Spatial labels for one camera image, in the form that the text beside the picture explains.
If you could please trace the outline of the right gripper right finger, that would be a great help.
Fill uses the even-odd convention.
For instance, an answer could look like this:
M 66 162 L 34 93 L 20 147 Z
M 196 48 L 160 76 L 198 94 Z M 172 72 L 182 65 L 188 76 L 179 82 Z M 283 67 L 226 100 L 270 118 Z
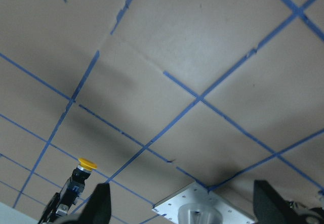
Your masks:
M 303 219 L 265 180 L 254 180 L 253 212 L 260 224 L 303 223 Z

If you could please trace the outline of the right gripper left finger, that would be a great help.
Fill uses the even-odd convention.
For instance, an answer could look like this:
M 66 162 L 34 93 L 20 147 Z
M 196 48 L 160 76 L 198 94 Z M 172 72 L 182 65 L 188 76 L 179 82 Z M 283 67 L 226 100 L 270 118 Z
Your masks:
M 109 224 L 110 219 L 110 184 L 97 184 L 83 211 L 73 223 Z

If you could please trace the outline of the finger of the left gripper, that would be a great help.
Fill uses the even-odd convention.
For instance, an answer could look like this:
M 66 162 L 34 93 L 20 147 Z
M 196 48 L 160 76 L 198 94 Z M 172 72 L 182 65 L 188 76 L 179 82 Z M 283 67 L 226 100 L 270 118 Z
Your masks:
M 56 209 L 59 200 L 60 200 L 60 193 L 55 193 L 54 196 L 46 205 L 46 207 L 44 208 L 40 220 L 38 221 L 38 224 L 50 221 L 50 217 L 53 211 Z
M 73 180 L 69 178 L 60 191 L 60 200 L 55 209 L 56 216 L 65 216 L 68 214 L 72 205 L 75 205 L 85 188 L 84 180 Z

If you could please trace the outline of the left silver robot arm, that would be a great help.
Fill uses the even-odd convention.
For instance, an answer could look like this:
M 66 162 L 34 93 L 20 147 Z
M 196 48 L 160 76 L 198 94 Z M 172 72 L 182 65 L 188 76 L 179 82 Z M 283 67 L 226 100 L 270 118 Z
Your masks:
M 112 203 L 110 183 L 100 183 L 95 187 L 81 213 L 69 213 L 71 206 L 79 197 L 84 186 L 64 187 L 55 193 L 38 223 L 110 223 L 112 218 Z M 180 204 L 169 200 L 162 206 L 153 207 L 153 211 L 173 223 L 223 223 L 223 216 L 210 203 L 190 201 Z

